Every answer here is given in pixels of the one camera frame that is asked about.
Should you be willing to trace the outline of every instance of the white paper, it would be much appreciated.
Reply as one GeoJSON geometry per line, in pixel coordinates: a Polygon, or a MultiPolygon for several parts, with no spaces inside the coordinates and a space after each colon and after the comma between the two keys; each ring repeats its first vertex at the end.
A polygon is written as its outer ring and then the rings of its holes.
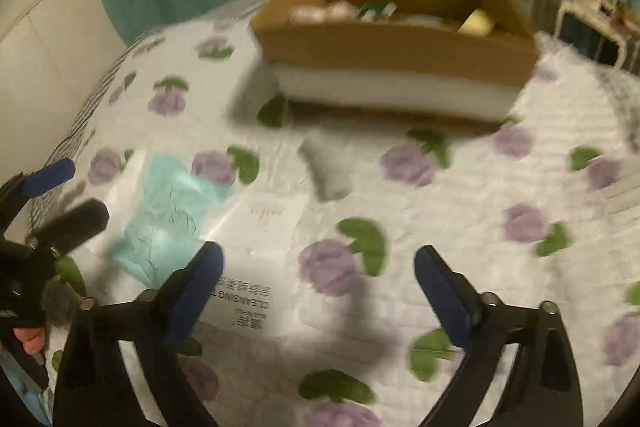
{"type": "Polygon", "coordinates": [[[255,338],[286,332],[292,277],[285,261],[307,201],[302,194],[244,193],[207,235],[222,247],[225,267],[201,321],[255,338]]]}

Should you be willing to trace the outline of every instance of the purple flower print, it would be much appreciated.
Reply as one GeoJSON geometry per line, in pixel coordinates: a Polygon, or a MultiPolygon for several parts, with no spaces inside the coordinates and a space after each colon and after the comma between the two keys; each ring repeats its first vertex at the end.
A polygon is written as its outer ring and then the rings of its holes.
{"type": "Polygon", "coordinates": [[[193,357],[179,357],[178,364],[200,401],[207,402],[216,398],[220,383],[212,368],[193,357]]]}
{"type": "Polygon", "coordinates": [[[505,212],[507,239],[518,243],[535,243],[545,237],[546,221],[535,206],[518,203],[505,212]]]}
{"type": "Polygon", "coordinates": [[[353,253],[339,241],[328,239],[300,253],[300,279],[321,294],[339,297],[349,292],[360,277],[353,253]]]}
{"type": "Polygon", "coordinates": [[[104,185],[113,181],[122,166],[120,154],[113,149],[100,149],[91,160],[91,169],[87,177],[92,185],[104,185]]]}
{"type": "Polygon", "coordinates": [[[180,91],[157,92],[149,101],[148,110],[161,116],[172,116],[184,111],[187,101],[180,91]]]}
{"type": "Polygon", "coordinates": [[[113,105],[114,103],[116,103],[123,91],[124,91],[124,86],[116,87],[111,93],[111,96],[109,97],[109,105],[113,105]]]}
{"type": "Polygon", "coordinates": [[[306,427],[380,427],[382,422],[357,403],[322,402],[305,419],[306,427]]]}
{"type": "Polygon", "coordinates": [[[398,145],[380,158],[384,176],[388,180],[405,182],[417,187],[431,184],[436,166],[430,156],[425,156],[416,145],[398,145]]]}
{"type": "Polygon", "coordinates": [[[223,185],[233,185],[236,181],[233,160],[217,151],[197,153],[191,163],[191,174],[223,185]]]}
{"type": "Polygon", "coordinates": [[[227,40],[224,37],[215,36],[198,44],[196,50],[198,51],[198,53],[207,54],[212,52],[213,50],[224,48],[226,46],[226,43],[227,40]]]}
{"type": "Polygon", "coordinates": [[[640,324],[637,315],[627,315],[613,324],[604,336],[606,365],[624,365],[638,350],[640,324]]]}
{"type": "Polygon", "coordinates": [[[502,154],[514,158],[524,158],[533,150],[533,137],[521,124],[503,125],[494,134],[495,148],[502,154]]]}
{"type": "Polygon", "coordinates": [[[589,162],[587,173],[593,188],[609,187],[620,179],[620,163],[600,156],[589,162]]]}
{"type": "Polygon", "coordinates": [[[553,82],[554,80],[558,79],[558,74],[548,64],[545,64],[544,62],[539,62],[536,64],[536,67],[533,69],[533,78],[544,80],[545,82],[553,82]]]}

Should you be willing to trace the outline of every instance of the green leaf print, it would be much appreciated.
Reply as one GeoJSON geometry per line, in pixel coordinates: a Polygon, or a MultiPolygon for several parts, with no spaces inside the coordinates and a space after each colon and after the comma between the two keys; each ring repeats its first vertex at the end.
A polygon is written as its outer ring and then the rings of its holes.
{"type": "Polygon", "coordinates": [[[418,140],[418,142],[426,143],[444,142],[447,138],[441,131],[433,129],[412,129],[407,133],[407,136],[414,140],[418,140]]]}
{"type": "Polygon", "coordinates": [[[625,301],[632,306],[640,306],[640,281],[629,286],[625,293],[625,301]]]}
{"type": "Polygon", "coordinates": [[[210,58],[211,60],[227,60],[234,53],[233,46],[215,48],[208,52],[200,52],[198,58],[210,58]]]}
{"type": "Polygon", "coordinates": [[[188,91],[189,84],[181,76],[166,76],[154,84],[154,89],[164,89],[166,91],[177,89],[180,91],[188,91]]]}
{"type": "Polygon", "coordinates": [[[451,343],[444,330],[433,330],[417,339],[409,351],[409,365],[416,378],[433,380],[440,365],[439,359],[453,359],[451,343]]]}
{"type": "Polygon", "coordinates": [[[558,221],[551,225],[551,231],[536,245],[538,257],[546,257],[572,245],[573,239],[567,226],[558,221]]]}
{"type": "Polygon", "coordinates": [[[279,129],[284,124],[287,99],[281,94],[274,96],[258,111],[258,122],[271,129],[279,129]]]}
{"type": "Polygon", "coordinates": [[[148,44],[149,50],[151,51],[153,48],[157,48],[160,44],[164,42],[164,37],[157,38],[151,44],[148,44]]]}
{"type": "Polygon", "coordinates": [[[234,168],[238,170],[238,177],[244,185],[252,184],[260,171],[260,158],[249,149],[232,145],[226,150],[229,156],[233,156],[234,168]]]}
{"type": "Polygon", "coordinates": [[[377,277],[382,272],[386,257],[386,240],[375,222],[362,217],[343,219],[336,226],[338,232],[354,238],[349,245],[353,253],[362,254],[365,273],[377,277]]]}
{"type": "Polygon", "coordinates": [[[515,115],[515,114],[510,114],[507,118],[505,118],[504,120],[502,120],[500,122],[500,127],[502,127],[503,125],[507,125],[507,124],[519,124],[522,123],[522,118],[520,118],[519,116],[515,115]]]}
{"type": "Polygon", "coordinates": [[[129,86],[131,84],[133,84],[133,81],[136,79],[136,72],[133,71],[133,73],[129,73],[127,76],[124,77],[124,82],[123,82],[123,86],[124,86],[124,90],[129,89],[129,86]]]}
{"type": "Polygon", "coordinates": [[[589,162],[598,156],[602,156],[602,151],[595,147],[588,147],[586,145],[576,147],[569,155],[571,170],[577,172],[586,169],[589,162]]]}
{"type": "Polygon", "coordinates": [[[298,386],[298,394],[305,400],[328,396],[332,402],[351,400],[357,403],[374,403],[376,396],[370,387],[337,369],[327,369],[306,375],[298,386]]]}
{"type": "Polygon", "coordinates": [[[200,357],[202,355],[202,345],[196,339],[187,339],[175,346],[176,353],[185,357],[200,357]]]}
{"type": "Polygon", "coordinates": [[[60,276],[60,282],[68,283],[78,295],[86,296],[86,286],[82,274],[75,261],[68,255],[56,261],[56,273],[60,276]]]}
{"type": "Polygon", "coordinates": [[[420,151],[423,154],[433,153],[440,168],[450,168],[451,153],[444,133],[431,129],[412,129],[407,136],[422,142],[420,151]]]}
{"type": "Polygon", "coordinates": [[[82,147],[86,147],[89,142],[91,142],[92,138],[95,136],[95,129],[91,131],[91,133],[89,133],[89,137],[85,140],[85,142],[82,144],[82,147]]]}
{"type": "Polygon", "coordinates": [[[51,367],[57,373],[60,370],[60,362],[62,362],[62,351],[58,350],[51,355],[51,367]]]}
{"type": "Polygon", "coordinates": [[[127,149],[124,152],[124,163],[122,165],[120,165],[120,172],[124,172],[124,169],[127,168],[127,164],[129,163],[129,160],[133,156],[134,152],[135,152],[135,150],[133,150],[133,149],[127,149]]]}

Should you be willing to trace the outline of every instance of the bed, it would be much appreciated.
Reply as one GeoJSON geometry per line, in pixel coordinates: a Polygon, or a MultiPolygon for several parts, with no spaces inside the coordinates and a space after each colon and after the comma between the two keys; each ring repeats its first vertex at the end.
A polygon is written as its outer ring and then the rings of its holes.
{"type": "MultiPolygon", "coordinates": [[[[52,156],[73,158],[76,177],[35,201],[32,227],[89,197],[117,214],[119,183],[141,152],[178,158],[185,171],[238,194],[304,198],[284,252],[280,283],[293,295],[278,311],[286,327],[252,337],[251,319],[239,317],[241,333],[201,320],[199,347],[181,358],[222,426],[419,425],[462,357],[415,282],[412,259],[422,245],[434,245],[478,291],[514,305],[560,306],[584,424],[599,425],[640,363],[637,79],[541,34],[543,58],[491,136],[322,118],[278,126],[265,118],[276,87],[248,28],[263,1],[238,0],[134,42],[52,156]],[[321,133],[348,170],[344,199],[316,198],[298,155],[309,133],[321,133]],[[423,154],[434,136],[438,147],[423,154]],[[223,157],[233,148],[258,158],[255,176],[231,175],[223,157]],[[371,237],[376,248],[350,253],[351,241],[371,237]],[[315,397],[306,390],[318,378],[330,389],[315,397]],[[341,403],[328,400],[332,385],[347,389],[341,403]]],[[[99,245],[72,257],[101,303],[145,288],[114,270],[99,245]]],[[[240,292],[241,282],[223,277],[216,291],[240,292]]],[[[52,388],[65,338],[65,328],[52,328],[52,388]]],[[[147,416],[162,425],[133,350],[122,349],[147,416]]],[[[511,357],[507,350],[503,367],[511,357]]],[[[498,371],[476,424],[490,417],[506,377],[498,371]]]]}

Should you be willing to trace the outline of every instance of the teal plastic bag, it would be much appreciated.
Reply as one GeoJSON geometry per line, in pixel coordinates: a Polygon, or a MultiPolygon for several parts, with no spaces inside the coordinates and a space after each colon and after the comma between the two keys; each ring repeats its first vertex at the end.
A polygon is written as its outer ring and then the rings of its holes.
{"type": "Polygon", "coordinates": [[[169,155],[151,158],[143,184],[140,206],[111,258],[149,288],[159,288],[204,244],[203,223],[217,206],[223,208],[233,187],[193,176],[169,155]]]}

